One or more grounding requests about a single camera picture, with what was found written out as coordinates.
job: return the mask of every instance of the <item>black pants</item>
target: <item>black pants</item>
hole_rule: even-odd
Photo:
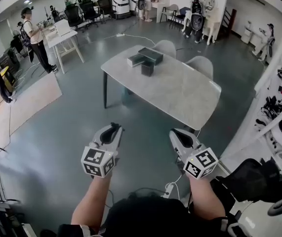
[[[9,97],[12,96],[12,93],[7,89],[1,75],[0,75],[0,95],[6,103],[11,102],[11,99]]]
[[[199,31],[197,31],[197,33],[196,33],[196,41],[198,41],[198,42],[200,42],[201,37],[202,37],[204,22],[205,22],[205,17],[202,17],[201,29]],[[186,27],[185,33],[186,33],[187,36],[190,36],[192,31],[193,31],[193,29],[192,29],[191,24],[190,24],[189,26]]]
[[[34,53],[36,53],[42,67],[46,72],[50,73],[52,71],[52,66],[48,63],[48,58],[43,41],[38,44],[31,44]]]

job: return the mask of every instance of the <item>concrete floor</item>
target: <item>concrete floor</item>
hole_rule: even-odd
[[[83,64],[76,53],[63,58],[66,74],[61,70],[56,74],[63,96],[23,124],[11,136],[6,148],[8,154],[0,154],[6,198],[21,201],[15,208],[26,214],[26,221],[37,235],[42,229],[57,231],[60,224],[70,222],[91,182],[81,167],[83,149],[94,133],[110,122],[117,122],[126,130],[119,149],[121,159],[110,187],[115,201],[141,187],[164,190],[166,183],[179,177],[168,133],[171,128],[182,128],[183,124],[134,95],[122,105],[122,87],[113,79],[108,80],[108,104],[112,107],[103,109],[100,66],[136,44],[153,46],[149,40],[135,37],[102,40],[123,31],[155,43],[174,42],[180,49],[177,59],[182,62],[197,55],[213,62],[214,81],[222,87],[222,94],[213,116],[201,131],[200,140],[218,156],[249,108],[263,65],[252,56],[252,48],[236,36],[210,46],[206,41],[196,45],[193,39],[185,40],[178,28],[169,29],[167,23],[146,23],[135,18],[109,20],[99,28],[92,26],[79,33],[86,62]],[[29,66],[27,61],[22,63],[25,70]],[[44,76],[40,76],[42,67],[33,73],[34,69],[29,70],[17,95]],[[178,184],[182,197],[188,193],[189,183],[183,177]],[[111,205],[110,195],[107,204]]]

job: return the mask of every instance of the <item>power strip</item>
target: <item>power strip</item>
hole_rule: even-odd
[[[172,189],[174,188],[174,186],[172,184],[169,184],[167,186],[167,189],[165,191],[165,194],[162,196],[163,198],[169,198],[171,192],[172,192]]]

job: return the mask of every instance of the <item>dark box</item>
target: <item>dark box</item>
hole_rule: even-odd
[[[154,62],[154,65],[158,65],[159,63],[162,62],[163,55],[160,53],[157,53],[151,49],[148,49],[147,47],[141,49],[139,51],[139,54],[144,55],[147,60]]]
[[[150,77],[154,72],[154,62],[152,61],[144,61],[142,63],[142,75]]]

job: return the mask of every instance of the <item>robotic hand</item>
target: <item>robotic hand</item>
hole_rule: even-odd
[[[122,133],[123,128],[115,123],[96,132],[81,157],[86,174],[104,178],[115,167]]]
[[[212,149],[207,149],[194,134],[182,129],[171,129],[169,137],[185,172],[200,179],[215,169],[219,160]]]

